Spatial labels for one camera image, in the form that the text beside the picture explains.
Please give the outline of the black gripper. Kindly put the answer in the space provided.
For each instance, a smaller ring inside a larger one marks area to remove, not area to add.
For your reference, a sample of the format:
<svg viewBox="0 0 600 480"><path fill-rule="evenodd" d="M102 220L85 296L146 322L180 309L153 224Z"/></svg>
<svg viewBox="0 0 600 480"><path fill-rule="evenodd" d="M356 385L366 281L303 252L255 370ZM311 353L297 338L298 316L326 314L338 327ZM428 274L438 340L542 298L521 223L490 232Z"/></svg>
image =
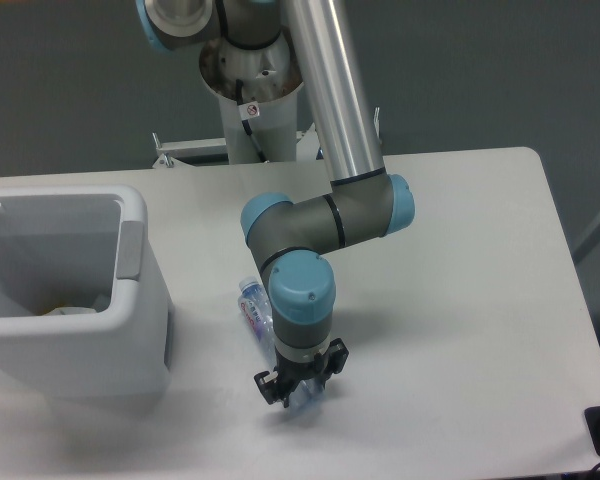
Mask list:
<svg viewBox="0 0 600 480"><path fill-rule="evenodd" d="M284 408L290 406L290 396L301 382L313 381L324 389L333 375L342 372L349 356L341 338L309 349L277 344L275 352L276 368L256 374L254 381L269 405L282 403Z"/></svg>

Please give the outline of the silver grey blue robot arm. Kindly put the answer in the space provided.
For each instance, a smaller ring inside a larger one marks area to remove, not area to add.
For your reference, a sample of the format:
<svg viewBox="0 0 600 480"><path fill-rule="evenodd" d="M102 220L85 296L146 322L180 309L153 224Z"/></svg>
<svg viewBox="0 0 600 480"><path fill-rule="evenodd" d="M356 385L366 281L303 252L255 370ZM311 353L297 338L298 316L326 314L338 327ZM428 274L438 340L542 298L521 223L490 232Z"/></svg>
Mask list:
<svg viewBox="0 0 600 480"><path fill-rule="evenodd" d="M273 153L249 108L307 90L330 192L298 203L265 193L241 213L273 316L274 365L254 380L268 403L288 403L302 382L324 385L340 373L349 355L331 335L336 287L327 254L402 230L415 216L406 180L385 168L345 5L140 1L136 9L153 47L203 45L201 74L232 104L237 130L260 163Z"/></svg>

